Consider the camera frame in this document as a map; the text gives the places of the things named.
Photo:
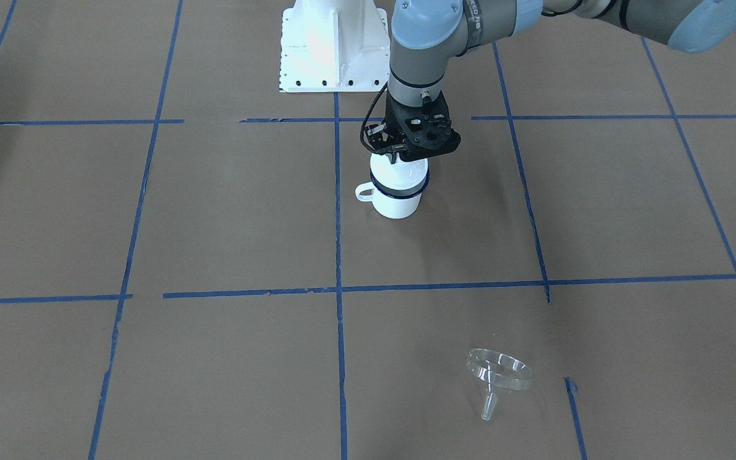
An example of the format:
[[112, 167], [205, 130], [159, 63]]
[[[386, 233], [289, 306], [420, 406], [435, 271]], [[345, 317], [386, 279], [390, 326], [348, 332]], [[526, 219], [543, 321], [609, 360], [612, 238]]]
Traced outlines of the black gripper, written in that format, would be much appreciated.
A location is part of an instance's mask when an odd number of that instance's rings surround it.
[[385, 137], [391, 146], [401, 145], [402, 161], [417, 161], [446, 155], [461, 145], [461, 135], [452, 127], [446, 97], [423, 107], [407, 107], [391, 96], [385, 102]]

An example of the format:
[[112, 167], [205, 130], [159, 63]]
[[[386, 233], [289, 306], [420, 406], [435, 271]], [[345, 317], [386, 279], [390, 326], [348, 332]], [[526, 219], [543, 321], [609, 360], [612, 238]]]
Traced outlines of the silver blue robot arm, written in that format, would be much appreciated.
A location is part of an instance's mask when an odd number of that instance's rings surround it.
[[461, 135], [442, 93], [450, 59], [520, 34], [541, 17], [567, 14], [692, 54], [736, 29], [736, 1], [397, 1], [385, 117], [363, 126], [360, 142], [391, 163], [452, 153]]

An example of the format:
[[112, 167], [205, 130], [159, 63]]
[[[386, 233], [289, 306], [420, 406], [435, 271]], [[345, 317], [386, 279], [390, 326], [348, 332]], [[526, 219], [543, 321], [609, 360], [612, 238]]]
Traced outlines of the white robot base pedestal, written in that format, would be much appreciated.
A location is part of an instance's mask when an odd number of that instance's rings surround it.
[[279, 90], [379, 91], [388, 82], [390, 35], [373, 1], [295, 1], [282, 12]]

